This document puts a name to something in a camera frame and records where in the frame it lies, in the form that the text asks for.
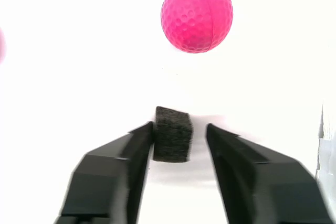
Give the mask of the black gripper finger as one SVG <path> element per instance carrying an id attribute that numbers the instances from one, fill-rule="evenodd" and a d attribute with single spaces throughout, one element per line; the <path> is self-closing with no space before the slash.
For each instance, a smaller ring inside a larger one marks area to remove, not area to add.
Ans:
<path id="1" fill-rule="evenodd" d="M 206 139 L 229 223 L 332 223 L 295 159 L 208 124 Z"/>
<path id="2" fill-rule="evenodd" d="M 89 151 L 68 185 L 56 223 L 137 223 L 153 123 Z"/>

